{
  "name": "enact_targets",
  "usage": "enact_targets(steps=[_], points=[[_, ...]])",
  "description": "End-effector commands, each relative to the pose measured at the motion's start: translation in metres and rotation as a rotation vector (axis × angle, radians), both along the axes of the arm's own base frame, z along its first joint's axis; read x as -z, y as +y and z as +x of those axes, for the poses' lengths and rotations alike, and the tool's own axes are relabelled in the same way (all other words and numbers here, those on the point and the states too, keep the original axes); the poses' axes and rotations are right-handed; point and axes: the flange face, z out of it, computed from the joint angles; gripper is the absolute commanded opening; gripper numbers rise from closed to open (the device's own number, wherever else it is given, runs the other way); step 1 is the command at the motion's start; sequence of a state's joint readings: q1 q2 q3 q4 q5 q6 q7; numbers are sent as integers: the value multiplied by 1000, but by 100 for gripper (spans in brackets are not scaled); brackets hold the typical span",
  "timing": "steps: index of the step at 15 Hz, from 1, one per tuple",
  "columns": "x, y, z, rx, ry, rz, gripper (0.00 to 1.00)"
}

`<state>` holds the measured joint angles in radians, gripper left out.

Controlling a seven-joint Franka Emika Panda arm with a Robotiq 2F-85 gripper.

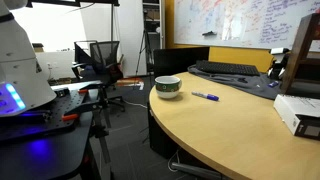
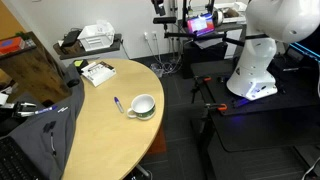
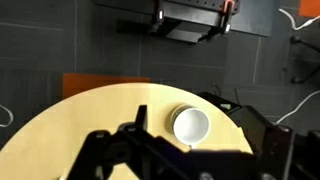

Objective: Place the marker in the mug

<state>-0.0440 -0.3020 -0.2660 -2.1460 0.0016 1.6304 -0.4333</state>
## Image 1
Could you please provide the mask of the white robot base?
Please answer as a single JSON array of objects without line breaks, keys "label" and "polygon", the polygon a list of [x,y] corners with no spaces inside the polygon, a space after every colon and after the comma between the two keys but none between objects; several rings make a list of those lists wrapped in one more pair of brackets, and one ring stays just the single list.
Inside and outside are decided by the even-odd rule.
[{"label": "white robot base", "polygon": [[0,117],[10,117],[56,98],[38,64],[26,31],[11,10],[27,0],[0,0]]}]

